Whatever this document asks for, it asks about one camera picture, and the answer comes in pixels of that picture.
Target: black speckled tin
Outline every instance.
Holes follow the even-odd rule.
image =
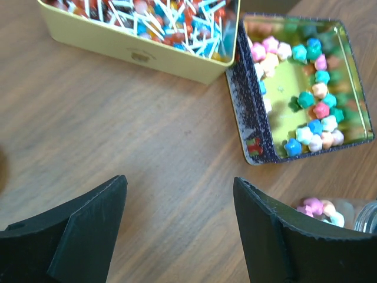
[[[272,19],[279,17],[294,19],[296,21],[337,21],[342,24],[340,21],[334,19],[287,17],[284,15],[276,14],[268,15],[249,13],[246,14],[244,18],[250,15],[271,17]],[[350,45],[348,35],[346,35],[346,39]],[[361,84],[362,98],[365,101],[366,112],[368,113],[368,138],[366,138],[365,140],[355,140],[353,142],[345,143],[342,146],[331,147],[327,150],[323,149],[315,153],[309,152],[294,157],[280,157],[273,143],[269,119],[264,108],[263,97],[259,87],[259,82],[257,80],[256,71],[254,69],[254,62],[250,53],[249,44],[247,42],[247,34],[243,19],[239,23],[236,52],[237,63],[235,63],[232,68],[229,68],[226,71],[226,75],[229,83],[230,95],[232,97],[234,114],[236,116],[236,121],[240,133],[242,148],[245,158],[249,164],[259,165],[263,163],[288,162],[314,155],[334,152],[352,146],[357,146],[362,143],[371,142],[374,139],[375,135],[368,112],[368,106],[366,105],[365,94],[362,88],[361,80],[359,79]],[[352,54],[353,60],[355,60],[352,52],[352,47],[350,47],[350,52]],[[360,78],[357,67],[356,72],[358,77]],[[248,148],[256,154],[250,155]]]

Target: glass jar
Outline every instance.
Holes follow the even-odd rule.
[[[330,225],[377,234],[377,200],[305,198],[296,209]]]

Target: metal tin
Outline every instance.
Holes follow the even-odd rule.
[[[312,27],[315,27],[315,34],[310,32],[313,31]],[[273,35],[279,41],[290,45],[304,44],[310,37],[330,42],[323,52],[331,69],[329,92],[336,96],[337,108],[341,108],[346,117],[338,126],[345,136],[342,146],[315,153],[304,147],[302,154],[287,156],[284,143],[295,137],[299,126],[312,120],[307,111],[292,109],[292,97],[297,97],[301,91],[311,91],[313,68],[299,65],[293,60],[287,60],[276,68],[275,76],[265,81],[267,96],[272,101],[273,109],[267,116],[247,35],[255,42]],[[248,163],[257,165],[287,162],[357,146],[374,139],[350,41],[345,26],[339,20],[246,14],[239,25],[236,50],[239,61],[229,68],[226,74]]]
[[[38,0],[50,35],[56,41],[73,45],[124,61],[133,62],[165,73],[188,78],[203,84],[212,83],[234,61],[240,0],[227,6],[227,25],[223,28],[223,42],[227,46],[219,51],[223,62],[191,55],[188,52],[136,37],[62,11]]]

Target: container of lollipops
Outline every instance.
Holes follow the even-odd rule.
[[[246,14],[226,71],[249,164],[280,163],[375,135],[345,26],[337,19]]]
[[[239,2],[38,0],[53,39],[204,84],[233,64]]]

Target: wood grain surface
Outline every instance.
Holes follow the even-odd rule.
[[[290,12],[345,23],[374,124],[376,4],[302,0]],[[243,0],[244,11],[252,6]],[[69,47],[48,35],[36,1],[0,7],[0,229],[124,174],[108,282],[248,282],[235,176],[286,203],[376,198],[376,143],[250,166],[225,75],[206,87]]]

